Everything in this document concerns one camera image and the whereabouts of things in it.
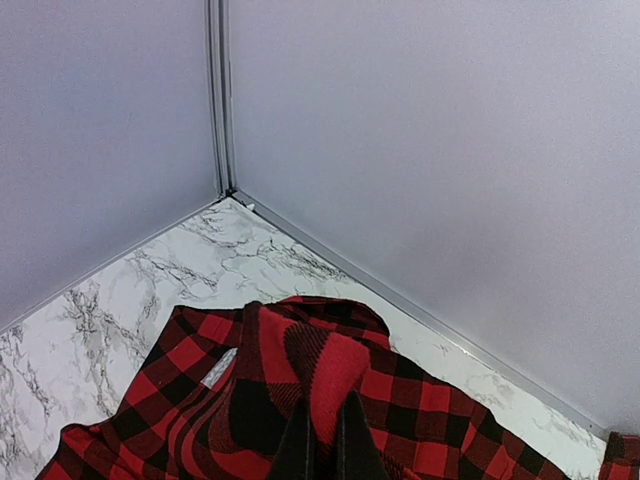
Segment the red black plaid shirt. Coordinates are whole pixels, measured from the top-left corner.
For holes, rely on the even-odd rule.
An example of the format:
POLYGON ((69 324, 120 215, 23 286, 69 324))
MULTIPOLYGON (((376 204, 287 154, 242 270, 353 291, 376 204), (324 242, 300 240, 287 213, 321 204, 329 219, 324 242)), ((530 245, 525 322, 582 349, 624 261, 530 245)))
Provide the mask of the red black plaid shirt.
POLYGON ((390 479, 563 477, 489 409, 394 352, 370 308, 309 296, 175 307, 116 413, 66 426, 41 477, 269 479, 304 400, 313 479, 338 479, 338 415, 352 391, 390 479))

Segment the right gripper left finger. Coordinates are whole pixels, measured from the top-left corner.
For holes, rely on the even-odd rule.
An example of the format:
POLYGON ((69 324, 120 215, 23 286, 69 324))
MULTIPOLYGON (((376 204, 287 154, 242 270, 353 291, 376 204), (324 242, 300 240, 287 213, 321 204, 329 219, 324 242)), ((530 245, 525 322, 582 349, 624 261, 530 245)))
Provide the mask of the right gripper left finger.
POLYGON ((269 480, 313 479, 315 444, 310 410, 301 400, 288 420, 269 471, 269 480))

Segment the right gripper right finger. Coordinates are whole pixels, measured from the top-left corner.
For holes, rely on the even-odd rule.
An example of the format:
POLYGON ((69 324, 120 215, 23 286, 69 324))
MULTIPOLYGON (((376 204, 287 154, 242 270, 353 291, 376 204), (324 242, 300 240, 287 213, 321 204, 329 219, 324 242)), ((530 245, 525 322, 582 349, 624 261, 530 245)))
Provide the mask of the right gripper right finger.
POLYGON ((347 395, 338 415, 336 468, 340 480, 389 480, 371 432, 360 397, 347 395))

